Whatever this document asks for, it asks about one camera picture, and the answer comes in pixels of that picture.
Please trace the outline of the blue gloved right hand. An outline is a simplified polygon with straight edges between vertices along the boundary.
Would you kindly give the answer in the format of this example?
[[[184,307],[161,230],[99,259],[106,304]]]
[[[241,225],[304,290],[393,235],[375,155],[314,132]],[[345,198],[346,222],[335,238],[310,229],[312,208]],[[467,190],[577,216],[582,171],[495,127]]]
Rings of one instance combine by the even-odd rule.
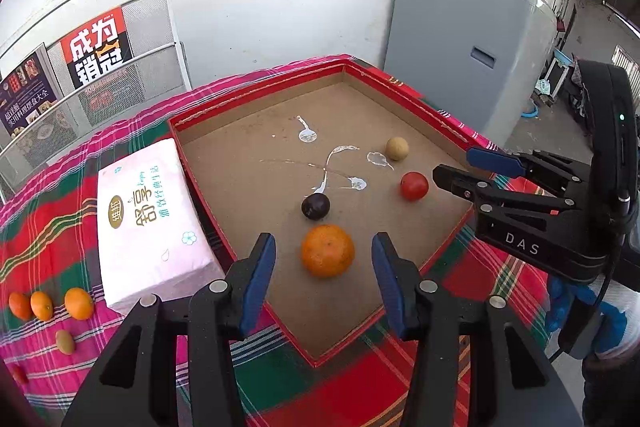
[[[560,329],[566,322],[570,305],[576,300],[592,305],[604,283],[600,275],[589,285],[575,285],[559,277],[548,276],[547,291],[550,309],[544,320],[548,333]],[[591,343],[600,360],[629,358],[639,347],[639,294],[618,282],[611,282],[598,306],[602,323]]]

